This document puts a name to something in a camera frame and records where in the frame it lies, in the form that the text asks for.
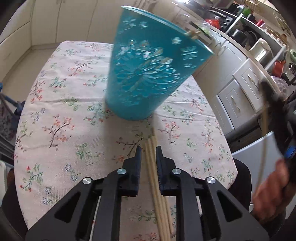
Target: triangular cutout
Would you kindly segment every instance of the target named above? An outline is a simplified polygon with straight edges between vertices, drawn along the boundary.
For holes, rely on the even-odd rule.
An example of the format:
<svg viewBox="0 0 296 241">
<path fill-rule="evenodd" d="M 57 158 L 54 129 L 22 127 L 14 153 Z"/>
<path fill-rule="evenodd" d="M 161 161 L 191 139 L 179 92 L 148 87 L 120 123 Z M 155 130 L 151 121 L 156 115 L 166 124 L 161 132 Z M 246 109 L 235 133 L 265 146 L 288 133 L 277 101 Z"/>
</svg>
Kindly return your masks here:
<svg viewBox="0 0 296 241">
<path fill-rule="evenodd" d="M 73 195 L 73 197 L 56 212 L 54 217 L 64 221 L 65 223 L 69 223 L 73 216 L 79 197 L 80 192 L 75 193 L 75 195 Z"/>
<path fill-rule="evenodd" d="M 231 222 L 242 217 L 242 213 L 222 192 L 218 191 L 217 196 L 221 203 L 223 213 L 227 222 Z"/>
</svg>

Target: human hand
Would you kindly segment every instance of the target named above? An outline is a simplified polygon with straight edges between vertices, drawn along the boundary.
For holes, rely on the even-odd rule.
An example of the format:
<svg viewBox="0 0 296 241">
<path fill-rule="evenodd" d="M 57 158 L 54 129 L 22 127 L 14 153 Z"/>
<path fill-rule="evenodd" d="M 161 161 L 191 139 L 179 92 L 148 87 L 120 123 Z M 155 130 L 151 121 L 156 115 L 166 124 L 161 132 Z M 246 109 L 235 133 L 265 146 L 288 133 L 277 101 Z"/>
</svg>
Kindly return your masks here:
<svg viewBox="0 0 296 241">
<path fill-rule="evenodd" d="M 276 162 L 276 170 L 262 183 L 252 197 L 252 214 L 266 222 L 283 212 L 296 193 L 296 184 L 289 182 L 289 171 L 284 159 Z"/>
</svg>

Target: wire basket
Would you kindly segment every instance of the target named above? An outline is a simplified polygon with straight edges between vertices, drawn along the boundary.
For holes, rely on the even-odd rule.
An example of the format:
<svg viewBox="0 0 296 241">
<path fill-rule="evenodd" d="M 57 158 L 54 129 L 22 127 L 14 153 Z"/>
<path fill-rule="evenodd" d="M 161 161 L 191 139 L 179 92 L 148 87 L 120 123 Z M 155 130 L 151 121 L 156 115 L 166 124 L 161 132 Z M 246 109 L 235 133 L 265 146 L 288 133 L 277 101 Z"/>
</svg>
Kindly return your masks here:
<svg viewBox="0 0 296 241">
<path fill-rule="evenodd" d="M 286 23 L 286 21 L 283 19 L 283 17 L 276 11 L 274 11 L 274 16 L 276 18 L 276 21 L 278 23 L 278 25 L 280 26 L 280 28 L 289 36 L 291 37 L 291 30 L 288 26 L 288 24 Z"/>
<path fill-rule="evenodd" d="M 242 2 L 244 3 L 244 5 L 246 5 L 248 8 L 250 8 L 251 10 L 253 10 L 256 13 L 262 13 L 262 9 L 261 9 L 261 5 L 260 2 L 257 0 L 242 0 Z"/>
</svg>

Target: floral tablecloth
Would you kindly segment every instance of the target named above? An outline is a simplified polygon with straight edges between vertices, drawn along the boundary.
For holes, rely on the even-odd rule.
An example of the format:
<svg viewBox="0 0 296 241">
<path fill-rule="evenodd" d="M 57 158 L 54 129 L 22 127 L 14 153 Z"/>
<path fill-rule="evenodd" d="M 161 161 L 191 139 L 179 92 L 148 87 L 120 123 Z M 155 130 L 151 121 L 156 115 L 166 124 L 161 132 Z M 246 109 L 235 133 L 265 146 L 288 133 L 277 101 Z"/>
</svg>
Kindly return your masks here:
<svg viewBox="0 0 296 241">
<path fill-rule="evenodd" d="M 226 188 L 237 170 L 201 89 L 188 78 L 142 121 L 120 119 L 104 102 L 112 45 L 63 42 L 27 98 L 15 143 L 15 182 L 30 228 L 81 179 L 103 178 L 135 154 L 154 127 L 163 154 L 192 176 Z M 175 199 L 170 198 L 174 227 Z M 137 197 L 121 206 L 120 240 L 159 240 L 145 155 Z"/>
</svg>

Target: bundle of chopsticks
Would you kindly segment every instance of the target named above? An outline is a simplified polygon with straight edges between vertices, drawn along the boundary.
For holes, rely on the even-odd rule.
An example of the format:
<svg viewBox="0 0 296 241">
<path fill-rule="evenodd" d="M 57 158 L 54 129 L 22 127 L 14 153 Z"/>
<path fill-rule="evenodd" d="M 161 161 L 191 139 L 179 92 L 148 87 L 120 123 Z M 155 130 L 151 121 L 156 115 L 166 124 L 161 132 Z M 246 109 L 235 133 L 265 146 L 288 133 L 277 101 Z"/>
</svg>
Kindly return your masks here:
<svg viewBox="0 0 296 241">
<path fill-rule="evenodd" d="M 148 169 L 149 182 L 153 197 L 154 212 L 157 218 L 157 227 L 161 241 L 169 241 L 174 234 L 174 228 L 171 220 L 170 206 L 167 197 L 160 194 L 158 175 L 156 167 L 155 149 L 157 139 L 154 130 L 153 136 L 145 143 L 146 162 Z"/>
</svg>

